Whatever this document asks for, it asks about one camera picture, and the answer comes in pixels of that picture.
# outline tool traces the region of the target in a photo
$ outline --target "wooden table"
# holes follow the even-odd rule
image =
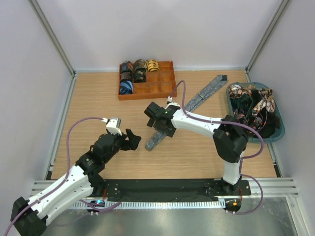
[[[246,82],[243,70],[228,71],[176,71],[176,81],[184,79],[187,84],[186,103],[219,74],[228,76],[229,82]],[[155,134],[146,126],[148,117],[143,113],[152,100],[119,101],[118,72],[80,73],[74,88],[67,114],[52,178],[60,178],[66,172],[65,137],[68,129],[77,120],[85,117],[119,117],[121,130],[132,129],[142,140],[136,151],[119,151],[100,174],[103,178],[220,178],[223,161],[217,155],[213,140],[187,131],[176,130],[173,138],[166,137],[152,151],[145,143]],[[210,117],[225,117],[228,113],[225,85],[195,113]],[[174,101],[181,103],[183,87],[178,89]],[[160,106],[166,98],[154,99]],[[70,135],[71,165],[89,150],[100,134],[106,133],[105,124],[99,120],[88,120],[77,125]],[[249,143],[245,155],[254,154],[260,144]],[[253,159],[244,161],[243,173],[254,177],[276,177],[268,148]]]

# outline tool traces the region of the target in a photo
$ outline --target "teal basket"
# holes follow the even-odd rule
[[[263,85],[261,83],[257,83],[257,82],[252,82],[252,83],[239,83],[239,82],[236,82],[236,83],[230,84],[227,87],[227,89],[226,89],[226,96],[227,96],[228,108],[229,108],[231,116],[234,116],[233,109],[232,109],[232,104],[231,104],[231,99],[230,99],[230,94],[229,94],[229,89],[230,89],[231,85],[239,85],[241,87],[247,87],[248,85],[255,85],[256,88],[258,88],[258,89],[268,89],[267,86],[265,86],[265,85]],[[267,139],[264,139],[265,143],[275,142],[275,141],[279,140],[280,138],[282,138],[284,136],[284,132],[285,132],[284,123],[282,121],[282,118],[281,118],[280,112],[278,110],[277,104],[276,104],[276,108],[275,108],[275,113],[280,118],[280,129],[276,128],[275,133],[273,135],[271,135]],[[260,140],[258,138],[253,138],[253,137],[249,137],[249,141],[250,142],[254,142],[254,143],[260,143]]]

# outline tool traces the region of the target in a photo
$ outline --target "white backdrop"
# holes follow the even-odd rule
[[[245,68],[280,0],[38,0],[75,70]]]
[[[0,7],[0,235],[43,179],[71,75],[26,0]]]
[[[275,142],[283,175],[293,177],[315,235],[315,2],[292,1],[254,64],[253,81],[275,91],[285,126]]]

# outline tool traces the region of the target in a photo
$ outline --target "wooden box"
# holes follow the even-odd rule
[[[159,61],[159,71],[146,72],[146,82],[133,83],[133,94],[120,95],[118,86],[118,99],[138,100],[168,97],[176,86],[173,61]],[[119,66],[118,83],[120,84],[120,74],[122,65]]]

